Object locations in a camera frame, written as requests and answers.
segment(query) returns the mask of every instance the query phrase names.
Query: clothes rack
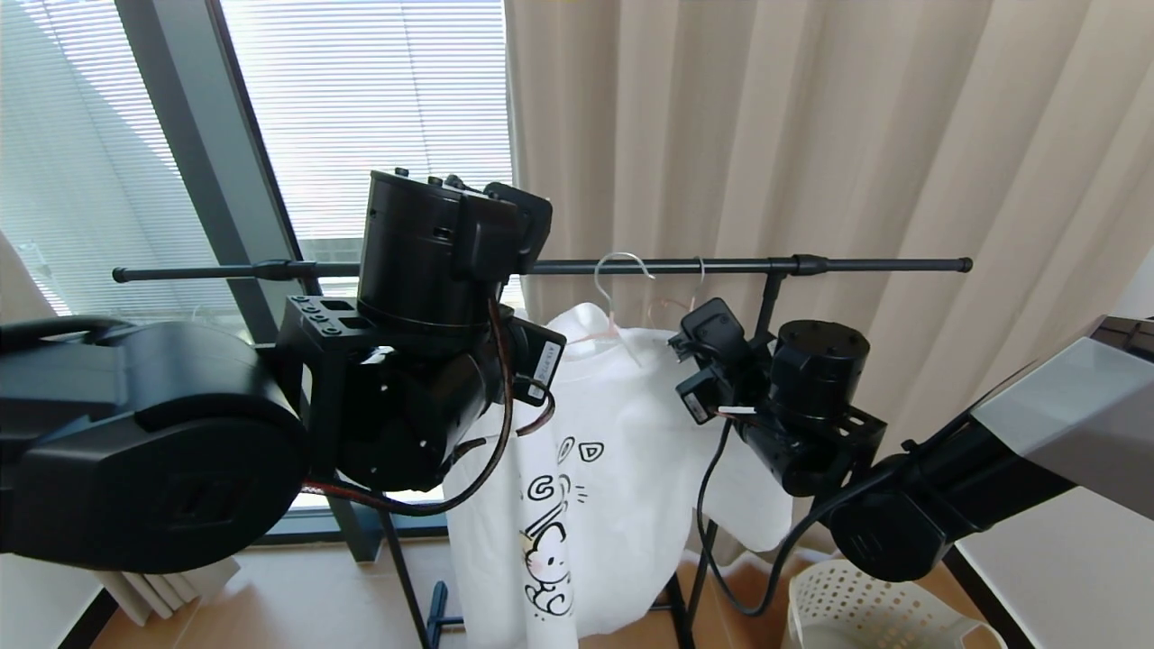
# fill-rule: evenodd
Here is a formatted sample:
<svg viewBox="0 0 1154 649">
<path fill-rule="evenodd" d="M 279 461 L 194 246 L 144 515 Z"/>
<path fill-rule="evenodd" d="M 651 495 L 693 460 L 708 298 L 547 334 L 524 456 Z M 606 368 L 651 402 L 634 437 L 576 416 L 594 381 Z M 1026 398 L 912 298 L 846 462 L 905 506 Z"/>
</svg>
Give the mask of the clothes rack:
<svg viewBox="0 0 1154 649">
<path fill-rule="evenodd" d="M 893 271 L 952 271 L 968 273 L 973 268 L 969 258 L 959 259 L 829 259 L 818 255 L 797 254 L 788 258 L 745 258 L 745 259 L 652 259 L 644 260 L 645 269 L 653 275 L 699 275 L 699 274 L 754 274 L 765 275 L 762 290 L 762 305 L 758 308 L 757 324 L 754 337 L 769 336 L 770 319 L 777 304 L 781 282 L 789 276 L 820 275 L 824 273 L 893 273 Z M 547 260 L 533 264 L 530 275 L 593 275 L 598 260 Z M 643 269 L 635 261 L 609 260 L 601 263 L 600 273 L 606 275 L 640 275 Z M 212 268 L 174 268 L 135 270 L 117 268 L 112 277 L 118 283 L 147 279 L 186 279 L 186 278 L 258 278 L 269 281 L 313 279 L 319 277 L 357 277 L 360 267 L 357 263 L 323 263 L 314 261 L 271 260 L 253 266 L 222 266 Z M 444 582 L 437 582 L 433 589 L 433 600 L 429 614 L 421 612 L 417 600 L 409 568 L 402 551 L 396 525 L 389 514 L 381 514 L 381 522 L 389 545 L 389 552 L 397 566 L 405 600 L 409 605 L 413 625 L 420 637 L 421 649 L 437 649 L 441 632 L 444 627 L 464 624 L 460 617 L 444 614 L 449 596 Z M 713 550 L 718 525 L 710 521 L 702 539 L 702 555 L 694 574 L 694 585 L 687 603 L 681 592 L 676 573 L 665 587 L 666 602 L 654 604 L 650 610 L 668 610 L 677 637 L 679 649 L 695 649 L 692 627 L 694 618 L 700 604 L 702 591 L 707 575 L 705 557 Z"/>
</svg>

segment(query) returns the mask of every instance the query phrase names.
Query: white plastic basket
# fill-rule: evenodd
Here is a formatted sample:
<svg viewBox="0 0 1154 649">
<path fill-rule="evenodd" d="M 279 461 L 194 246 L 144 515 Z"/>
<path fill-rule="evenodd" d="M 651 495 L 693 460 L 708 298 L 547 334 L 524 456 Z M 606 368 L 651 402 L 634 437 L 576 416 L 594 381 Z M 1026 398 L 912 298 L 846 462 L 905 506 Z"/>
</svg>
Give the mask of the white plastic basket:
<svg viewBox="0 0 1154 649">
<path fill-rule="evenodd" d="M 986 622 L 946 606 L 915 583 L 876 580 L 844 559 L 815 564 L 789 581 L 785 649 L 962 649 Z"/>
</svg>

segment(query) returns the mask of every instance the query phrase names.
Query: window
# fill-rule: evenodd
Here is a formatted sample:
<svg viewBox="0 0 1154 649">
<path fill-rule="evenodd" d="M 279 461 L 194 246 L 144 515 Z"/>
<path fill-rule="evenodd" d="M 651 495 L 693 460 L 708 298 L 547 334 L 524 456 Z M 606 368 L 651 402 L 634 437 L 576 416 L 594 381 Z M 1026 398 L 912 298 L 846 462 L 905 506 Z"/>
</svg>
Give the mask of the window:
<svg viewBox="0 0 1154 649">
<path fill-rule="evenodd" d="M 360 260 L 369 170 L 511 181 L 501 0 L 222 7 L 305 259 Z M 519 282 L 504 301 L 523 306 Z"/>
<path fill-rule="evenodd" d="M 217 263 L 113 0 L 5 0 L 2 24 L 0 230 L 53 308 L 242 333 L 223 281 L 112 282 Z"/>
</svg>

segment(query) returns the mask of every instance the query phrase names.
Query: clothes hanger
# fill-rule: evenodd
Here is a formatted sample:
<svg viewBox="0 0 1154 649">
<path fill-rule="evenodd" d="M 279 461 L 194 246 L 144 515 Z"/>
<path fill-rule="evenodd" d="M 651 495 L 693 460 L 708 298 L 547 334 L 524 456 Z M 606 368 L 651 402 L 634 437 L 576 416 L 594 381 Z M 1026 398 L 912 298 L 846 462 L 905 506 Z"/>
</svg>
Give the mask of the clothes hanger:
<svg viewBox="0 0 1154 649">
<path fill-rule="evenodd" d="M 692 297 L 689 298 L 689 305 L 687 306 L 684 303 L 681 303 L 681 301 L 677 301 L 677 300 L 674 300 L 674 299 L 669 299 L 669 298 L 657 298 L 657 299 L 654 299 L 653 301 L 650 303 L 649 307 L 645 308 L 645 318 L 649 320 L 650 327 L 657 329 L 657 322 L 653 320 L 653 307 L 654 306 L 660 306 L 661 308 L 668 308 L 669 305 L 676 305 L 676 306 L 680 306 L 681 308 L 685 309 L 685 313 L 689 313 L 690 311 L 694 311 L 694 308 L 697 306 L 697 298 L 699 296 L 699 293 L 702 292 L 702 286 L 705 285 L 705 260 L 702 259 L 700 255 L 697 255 L 694 259 L 697 260 L 697 264 L 702 269 L 702 276 L 700 276 L 700 279 L 698 279 L 698 282 L 697 282 L 697 288 L 694 289 Z"/>
<path fill-rule="evenodd" d="M 634 253 L 613 252 L 602 256 L 600 260 L 598 260 L 597 266 L 593 267 L 593 283 L 597 285 L 598 292 L 600 292 L 601 296 L 605 297 L 605 301 L 609 307 L 608 309 L 609 326 L 604 331 L 597 331 L 583 338 L 571 341 L 570 344 L 582 343 L 585 341 L 616 341 L 620 342 L 622 346 L 625 348 L 625 351 L 629 352 L 629 356 L 632 357 L 634 361 L 637 363 L 638 366 L 640 366 L 640 359 L 637 358 L 637 355 L 634 352 L 632 348 L 629 346 L 629 343 L 625 342 L 623 337 L 621 337 L 621 329 L 617 327 L 616 322 L 616 307 L 613 304 L 613 296 L 610 296 L 609 292 L 605 290 L 605 286 L 601 285 L 601 266 L 606 261 L 613 258 L 631 259 L 636 261 L 638 266 L 642 267 L 642 273 L 644 273 L 646 277 L 649 277 L 650 279 L 657 279 L 657 277 L 654 277 L 653 274 L 649 271 L 649 268 L 645 266 L 645 262 L 642 261 L 642 258 L 635 255 Z"/>
</svg>

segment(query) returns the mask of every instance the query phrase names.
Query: tile floor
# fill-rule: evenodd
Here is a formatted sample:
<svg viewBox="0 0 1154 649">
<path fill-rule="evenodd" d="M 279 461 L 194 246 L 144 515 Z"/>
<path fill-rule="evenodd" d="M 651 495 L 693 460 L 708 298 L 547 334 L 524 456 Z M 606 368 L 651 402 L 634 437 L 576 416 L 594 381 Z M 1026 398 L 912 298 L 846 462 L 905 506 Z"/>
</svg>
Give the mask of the tile floor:
<svg viewBox="0 0 1154 649">
<path fill-rule="evenodd" d="M 447 542 L 406 542 L 405 558 L 422 606 L 437 580 L 449 584 L 448 613 L 459 614 Z M 400 581 L 389 553 L 375 564 L 354 564 L 343 545 L 258 549 L 238 557 L 241 572 L 210 602 L 190 604 L 167 620 L 153 618 L 137 627 L 118 612 L 93 649 L 314 649 L 319 647 L 412 649 L 418 647 Z M 804 564 L 794 561 L 787 574 Z M 679 568 L 689 596 L 694 566 Z M 756 602 L 765 575 L 748 567 L 730 576 L 735 594 Z M 973 603 L 944 567 L 922 585 L 971 617 Z M 698 649 L 763 649 L 780 646 L 786 602 L 777 598 L 767 614 L 751 619 L 734 611 L 706 583 L 694 639 Z M 969 649 L 995 647 L 976 639 Z M 582 640 L 582 649 L 676 648 L 668 612 L 651 612 L 612 635 Z M 465 634 L 447 629 L 443 649 L 464 649 Z"/>
</svg>

